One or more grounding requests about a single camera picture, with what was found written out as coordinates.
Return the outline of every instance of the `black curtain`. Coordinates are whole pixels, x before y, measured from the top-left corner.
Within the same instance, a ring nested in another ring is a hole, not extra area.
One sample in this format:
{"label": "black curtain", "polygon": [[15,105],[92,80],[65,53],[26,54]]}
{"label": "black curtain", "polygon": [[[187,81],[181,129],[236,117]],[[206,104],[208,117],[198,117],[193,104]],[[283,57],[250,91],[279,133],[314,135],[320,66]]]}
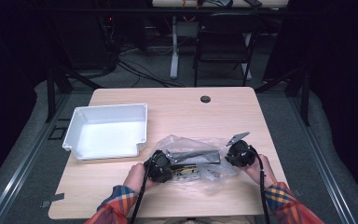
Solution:
{"label": "black curtain", "polygon": [[337,154],[358,183],[358,1],[291,0],[288,10],[323,15],[282,24],[264,78],[311,57],[311,89],[322,101]]}
{"label": "black curtain", "polygon": [[34,109],[34,87],[52,65],[68,62],[44,19],[23,8],[0,1],[0,167]]}

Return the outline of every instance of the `wooden table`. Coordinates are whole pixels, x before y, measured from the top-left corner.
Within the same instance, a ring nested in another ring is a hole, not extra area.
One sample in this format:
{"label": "wooden table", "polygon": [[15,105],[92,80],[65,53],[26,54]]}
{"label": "wooden table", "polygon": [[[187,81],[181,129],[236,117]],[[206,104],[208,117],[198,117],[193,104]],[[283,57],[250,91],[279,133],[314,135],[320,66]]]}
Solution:
{"label": "wooden table", "polygon": [[[203,103],[201,96],[211,97]],[[53,202],[53,219],[89,218],[114,185],[122,184],[131,166],[146,161],[157,141],[170,134],[187,138],[226,138],[250,132],[244,140],[268,156],[279,181],[286,182],[269,129],[256,99],[247,87],[102,89],[89,105],[148,104],[147,148],[139,157],[77,161],[70,156]],[[137,217],[212,217],[261,215],[258,185],[244,172],[231,177],[213,195],[160,184],[145,193]]]}
{"label": "wooden table", "polygon": [[[261,7],[286,7],[288,0],[259,0],[263,5]],[[196,7],[196,0],[153,0],[153,7]],[[219,7],[216,4],[204,2],[202,7]],[[244,0],[233,0],[232,7],[248,7],[251,6]]]}

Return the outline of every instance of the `person's left hand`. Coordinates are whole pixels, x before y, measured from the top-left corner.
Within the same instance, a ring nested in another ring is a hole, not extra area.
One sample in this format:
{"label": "person's left hand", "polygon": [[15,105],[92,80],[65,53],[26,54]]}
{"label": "person's left hand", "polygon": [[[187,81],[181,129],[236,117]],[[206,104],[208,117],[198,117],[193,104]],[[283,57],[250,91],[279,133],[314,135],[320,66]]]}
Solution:
{"label": "person's left hand", "polygon": [[[145,175],[144,165],[139,162],[138,164],[133,165],[131,167],[126,180],[124,180],[123,185],[139,193],[139,191],[141,191],[141,187],[144,182],[144,175]],[[158,185],[157,182],[153,182],[149,178],[147,178],[145,190],[148,190],[157,185]]]}

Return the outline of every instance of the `black hole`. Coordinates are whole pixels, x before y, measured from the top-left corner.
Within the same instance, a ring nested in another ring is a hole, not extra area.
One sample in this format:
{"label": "black hole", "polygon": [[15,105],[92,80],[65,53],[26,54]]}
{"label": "black hole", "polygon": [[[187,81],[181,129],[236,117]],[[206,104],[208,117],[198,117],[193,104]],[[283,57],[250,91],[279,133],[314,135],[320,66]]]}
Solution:
{"label": "black hole", "polygon": [[205,104],[211,102],[211,97],[209,96],[201,96],[201,101]]}

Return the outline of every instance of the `table leg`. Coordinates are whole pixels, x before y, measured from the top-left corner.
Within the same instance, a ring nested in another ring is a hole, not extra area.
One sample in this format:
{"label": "table leg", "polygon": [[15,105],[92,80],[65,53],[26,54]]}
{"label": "table leg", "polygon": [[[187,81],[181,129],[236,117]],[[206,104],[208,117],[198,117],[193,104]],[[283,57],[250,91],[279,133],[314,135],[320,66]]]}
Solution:
{"label": "table leg", "polygon": [[178,78],[178,39],[176,33],[176,17],[172,17],[172,62],[171,62],[171,78]]}
{"label": "table leg", "polygon": [[[246,34],[245,35],[245,43],[246,45],[249,45],[249,41],[251,40],[251,35],[250,34]],[[242,63],[241,64],[241,68],[242,68],[242,74],[245,76],[245,71],[246,71],[246,67],[248,66],[247,63]],[[252,80],[252,75],[251,75],[251,70],[249,70],[248,72],[248,77],[246,78],[247,81]]]}

